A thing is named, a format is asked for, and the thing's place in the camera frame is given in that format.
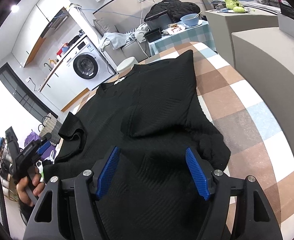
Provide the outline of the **person's left hand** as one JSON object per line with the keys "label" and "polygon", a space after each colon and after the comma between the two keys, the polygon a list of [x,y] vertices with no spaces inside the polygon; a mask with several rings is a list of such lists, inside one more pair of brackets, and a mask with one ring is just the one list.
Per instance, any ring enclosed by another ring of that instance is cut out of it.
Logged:
{"label": "person's left hand", "polygon": [[31,179],[28,176],[22,178],[18,184],[16,185],[16,191],[18,193],[18,197],[23,204],[28,205],[29,207],[33,207],[34,203],[32,199],[29,197],[27,193],[27,189],[31,190],[30,185],[33,185],[33,196],[39,197],[42,194],[42,191],[45,188],[45,183],[41,182],[41,174],[37,167],[34,167],[34,172]]}

